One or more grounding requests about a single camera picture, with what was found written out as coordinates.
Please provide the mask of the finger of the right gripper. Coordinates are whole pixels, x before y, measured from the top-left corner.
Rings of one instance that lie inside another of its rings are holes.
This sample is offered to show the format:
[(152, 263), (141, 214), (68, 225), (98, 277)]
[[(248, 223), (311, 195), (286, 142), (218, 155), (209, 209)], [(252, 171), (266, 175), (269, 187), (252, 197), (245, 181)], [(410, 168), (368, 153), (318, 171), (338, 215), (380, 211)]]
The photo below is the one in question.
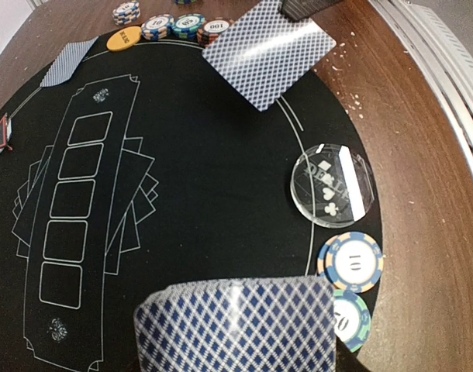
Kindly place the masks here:
[(299, 22), (339, 2), (340, 0), (284, 0), (280, 13), (293, 22)]

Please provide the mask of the dealt card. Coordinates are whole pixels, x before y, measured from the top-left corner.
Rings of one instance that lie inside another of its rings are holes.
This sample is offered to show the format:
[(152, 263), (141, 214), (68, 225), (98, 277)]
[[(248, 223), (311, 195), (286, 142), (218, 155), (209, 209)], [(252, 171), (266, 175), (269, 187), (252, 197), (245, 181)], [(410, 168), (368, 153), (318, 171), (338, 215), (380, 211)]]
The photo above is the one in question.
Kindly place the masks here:
[(310, 18), (292, 21), (282, 1), (261, 1), (202, 52), (258, 111), (267, 110), (337, 42)]
[(67, 43), (50, 65), (49, 70), (40, 82), (40, 87), (53, 87), (70, 80), (97, 39), (96, 36), (86, 41)]

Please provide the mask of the red chip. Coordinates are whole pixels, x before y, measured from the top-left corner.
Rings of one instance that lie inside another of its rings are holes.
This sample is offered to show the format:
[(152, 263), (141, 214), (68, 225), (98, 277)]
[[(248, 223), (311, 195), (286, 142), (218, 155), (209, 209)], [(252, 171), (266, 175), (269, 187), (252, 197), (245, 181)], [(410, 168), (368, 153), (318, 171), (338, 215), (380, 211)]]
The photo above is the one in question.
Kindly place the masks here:
[(233, 23), (234, 21), (232, 19), (222, 17), (206, 21), (197, 31), (197, 40), (199, 44), (206, 47), (210, 43), (214, 42), (221, 33), (230, 28)]

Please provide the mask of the green chip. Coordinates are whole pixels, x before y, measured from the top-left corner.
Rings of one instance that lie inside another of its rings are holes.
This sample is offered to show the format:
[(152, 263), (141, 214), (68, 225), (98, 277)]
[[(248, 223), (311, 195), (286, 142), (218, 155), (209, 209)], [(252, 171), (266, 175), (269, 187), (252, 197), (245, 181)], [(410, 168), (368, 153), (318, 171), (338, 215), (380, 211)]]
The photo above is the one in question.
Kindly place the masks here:
[(191, 13), (178, 17), (172, 27), (172, 33), (184, 40), (195, 40), (199, 28), (205, 22), (205, 16), (199, 13)]
[(356, 293), (336, 289), (333, 314), (336, 336), (352, 353), (357, 352), (371, 333), (371, 314), (364, 300)]

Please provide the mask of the orange big blind button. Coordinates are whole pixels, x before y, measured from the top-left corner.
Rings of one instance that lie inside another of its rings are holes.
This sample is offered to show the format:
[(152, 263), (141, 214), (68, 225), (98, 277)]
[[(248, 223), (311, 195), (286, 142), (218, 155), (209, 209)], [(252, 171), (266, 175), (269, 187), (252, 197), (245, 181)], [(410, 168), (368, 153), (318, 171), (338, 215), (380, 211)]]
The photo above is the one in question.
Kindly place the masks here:
[(106, 47), (112, 52), (127, 50), (136, 45), (141, 38), (142, 30), (139, 26), (126, 27), (114, 33), (108, 39)]

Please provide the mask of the grey card deck box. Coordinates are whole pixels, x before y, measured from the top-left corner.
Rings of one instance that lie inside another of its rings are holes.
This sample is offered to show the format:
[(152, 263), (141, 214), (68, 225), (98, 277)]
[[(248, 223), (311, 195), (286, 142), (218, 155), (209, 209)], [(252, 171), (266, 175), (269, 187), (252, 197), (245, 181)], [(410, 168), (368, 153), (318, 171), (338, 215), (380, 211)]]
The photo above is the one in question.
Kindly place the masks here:
[(173, 284), (135, 310), (142, 371), (333, 371), (333, 287), (321, 277)]

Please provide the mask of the red triangle marker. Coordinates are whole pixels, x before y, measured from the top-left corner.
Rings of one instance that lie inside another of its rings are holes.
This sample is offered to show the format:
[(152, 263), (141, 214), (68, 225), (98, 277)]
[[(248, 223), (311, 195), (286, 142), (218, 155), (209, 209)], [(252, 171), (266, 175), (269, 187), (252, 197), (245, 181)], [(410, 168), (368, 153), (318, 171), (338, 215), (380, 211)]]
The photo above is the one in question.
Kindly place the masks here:
[(0, 120), (0, 154), (4, 150), (12, 151), (10, 140), (12, 138), (12, 121), (7, 114)]

